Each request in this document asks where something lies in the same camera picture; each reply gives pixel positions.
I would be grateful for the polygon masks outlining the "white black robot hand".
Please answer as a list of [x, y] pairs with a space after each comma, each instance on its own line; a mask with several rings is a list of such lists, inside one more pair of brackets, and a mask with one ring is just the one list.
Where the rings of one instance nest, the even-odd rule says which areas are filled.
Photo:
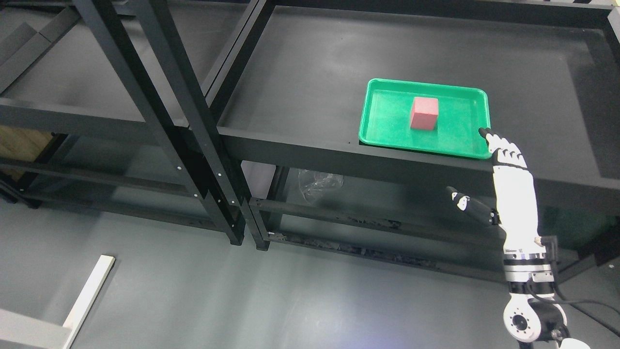
[[492, 159], [496, 207], [491, 208], [456, 188], [447, 187], [456, 207], [505, 233], [503, 252], [517, 257], [547, 253], [538, 234], [538, 206], [531, 174], [518, 146], [490, 128], [479, 128]]

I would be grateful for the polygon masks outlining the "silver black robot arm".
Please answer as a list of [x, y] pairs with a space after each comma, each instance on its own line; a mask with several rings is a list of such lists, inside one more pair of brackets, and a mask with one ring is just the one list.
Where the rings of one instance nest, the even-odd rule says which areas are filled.
[[566, 313], [556, 298], [557, 237], [538, 237], [534, 245], [544, 251], [507, 250], [503, 255], [510, 296], [502, 314], [507, 332], [520, 349], [532, 349], [537, 342], [554, 343], [557, 349], [589, 349], [587, 343], [571, 335]]

